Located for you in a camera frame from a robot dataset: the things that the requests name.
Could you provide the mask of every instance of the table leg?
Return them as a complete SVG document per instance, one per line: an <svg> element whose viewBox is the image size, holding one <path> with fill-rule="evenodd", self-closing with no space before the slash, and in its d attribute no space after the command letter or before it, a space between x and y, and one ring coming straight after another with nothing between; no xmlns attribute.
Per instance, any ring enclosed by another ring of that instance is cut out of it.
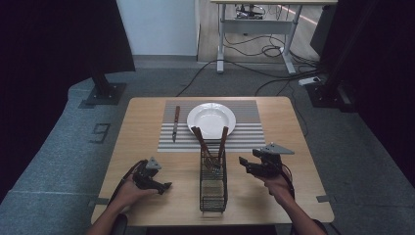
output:
<svg viewBox="0 0 415 235"><path fill-rule="evenodd" d="M299 24L301 10L302 10L302 5L299 5L296 15L294 16L293 23L290 29L290 33L288 34L287 41L285 42L284 47L280 48L280 52L283 56L287 70L290 74L296 73L296 69L294 69L292 57L290 55L290 47L291 47L291 44L293 43L293 38L294 38L294 34L296 33L297 24Z"/></svg>
<svg viewBox="0 0 415 235"><path fill-rule="evenodd" d="M221 4L222 12L220 13L219 17L219 47L217 49L217 73L223 73L223 36L224 36L224 28L223 25L225 24L225 11L226 11L226 4Z"/></svg>

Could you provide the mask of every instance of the white plate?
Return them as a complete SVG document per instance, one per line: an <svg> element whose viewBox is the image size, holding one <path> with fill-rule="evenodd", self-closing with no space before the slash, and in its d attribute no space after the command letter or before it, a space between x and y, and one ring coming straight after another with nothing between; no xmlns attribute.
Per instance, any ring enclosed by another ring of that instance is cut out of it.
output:
<svg viewBox="0 0 415 235"><path fill-rule="evenodd" d="M187 116L189 129L192 126L199 127L204 139L221 139L223 126L228 126L229 135L235 128L235 124L233 112L228 107L216 103L201 104Z"/></svg>

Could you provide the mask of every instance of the power strip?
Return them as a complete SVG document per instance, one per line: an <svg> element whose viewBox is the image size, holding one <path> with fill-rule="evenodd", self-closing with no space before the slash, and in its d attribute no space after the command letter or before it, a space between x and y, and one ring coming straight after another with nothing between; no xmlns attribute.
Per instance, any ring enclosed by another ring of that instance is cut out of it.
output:
<svg viewBox="0 0 415 235"><path fill-rule="evenodd" d="M304 86L304 85L307 85L307 84L316 83L316 82L320 82L320 81L321 81L321 79L318 76L314 76L314 77L299 80L299 85Z"/></svg>

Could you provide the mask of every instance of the human arm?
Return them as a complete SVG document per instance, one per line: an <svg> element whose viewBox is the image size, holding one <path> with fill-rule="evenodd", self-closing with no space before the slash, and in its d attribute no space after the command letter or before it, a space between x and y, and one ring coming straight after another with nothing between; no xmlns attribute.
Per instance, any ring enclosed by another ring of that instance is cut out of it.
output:
<svg viewBox="0 0 415 235"><path fill-rule="evenodd" d="M256 178L264 182L264 186L274 196L275 201L286 211L299 235L326 234L294 200L290 194L288 183L282 175L274 178Z"/></svg>
<svg viewBox="0 0 415 235"><path fill-rule="evenodd" d="M143 197L157 194L157 189L139 189L132 180L130 175L119 188L114 200L107 206L104 212L88 229L87 235L104 235L110 234L115 219L125 207L131 206Z"/></svg>

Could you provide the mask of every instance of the striped placemat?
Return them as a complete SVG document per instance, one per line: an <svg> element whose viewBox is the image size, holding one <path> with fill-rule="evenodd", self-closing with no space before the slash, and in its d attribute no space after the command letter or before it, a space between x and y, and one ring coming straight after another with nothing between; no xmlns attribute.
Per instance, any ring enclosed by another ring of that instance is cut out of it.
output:
<svg viewBox="0 0 415 235"><path fill-rule="evenodd" d="M200 152L201 146L187 126L187 116L200 104L218 103L228 107L235 115L235 129L226 140L226 152L251 152L265 146L262 125L256 101L166 101L162 119L158 152ZM180 116L177 127L176 142L173 143L171 134L174 125L176 106L180 106Z"/></svg>

